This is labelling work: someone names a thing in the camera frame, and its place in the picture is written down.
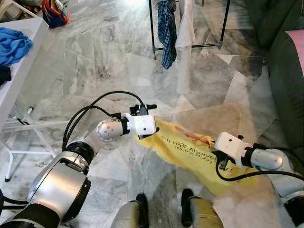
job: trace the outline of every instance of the white garment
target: white garment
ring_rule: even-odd
[[[191,45],[195,41],[193,29],[194,0],[180,0],[180,31],[175,48],[177,50],[176,67],[179,70],[177,92],[182,94],[189,91]]]

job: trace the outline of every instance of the blue cloth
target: blue cloth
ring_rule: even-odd
[[[0,27],[0,66],[19,62],[32,46],[33,41],[22,32]]]
[[[168,0],[160,1],[158,4],[158,39],[163,44],[161,64],[169,69],[176,58],[176,26],[174,18],[174,7]]]

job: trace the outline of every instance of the gray sofa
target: gray sofa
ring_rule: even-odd
[[[304,161],[304,76],[285,31],[304,29],[303,0],[246,0],[266,60],[272,94],[289,149]]]

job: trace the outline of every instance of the white table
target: white table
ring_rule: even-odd
[[[31,118],[30,114],[22,106],[21,97],[19,92],[22,85],[31,69],[31,66],[36,58],[36,55],[40,49],[40,46],[47,35],[48,25],[42,18],[32,18],[25,20],[17,20],[6,23],[0,23],[0,27],[11,28],[14,30],[22,31],[23,34],[27,35],[33,41],[33,47],[30,49],[29,53],[26,54],[18,63],[12,64],[10,66],[11,70],[11,81],[6,82],[0,87],[0,131],[2,132],[12,132],[20,130],[34,130],[38,137],[41,139],[47,152],[31,152],[31,151],[15,151],[12,150],[1,138],[0,144],[9,153],[9,166],[7,174],[5,177],[5,182],[10,180],[10,173],[13,165],[14,154],[16,153],[31,153],[31,154],[43,154],[56,156],[56,153],[52,146],[47,142],[46,138],[39,130],[41,127],[48,127],[54,125],[53,123],[36,124]],[[14,123],[18,122],[7,122],[7,117],[13,107],[16,104],[18,110],[22,113],[24,120],[26,120],[30,125],[27,126],[12,126]]]

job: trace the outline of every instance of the hanging shirt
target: hanging shirt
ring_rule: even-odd
[[[158,6],[158,39],[163,44],[163,54],[161,64],[165,69],[169,69],[176,58],[176,26],[174,17],[174,7],[168,0],[157,3]]]
[[[189,91],[191,46],[195,41],[193,4],[194,0],[180,0],[181,23],[175,47],[178,52],[176,66],[179,70],[177,92],[181,94]]]

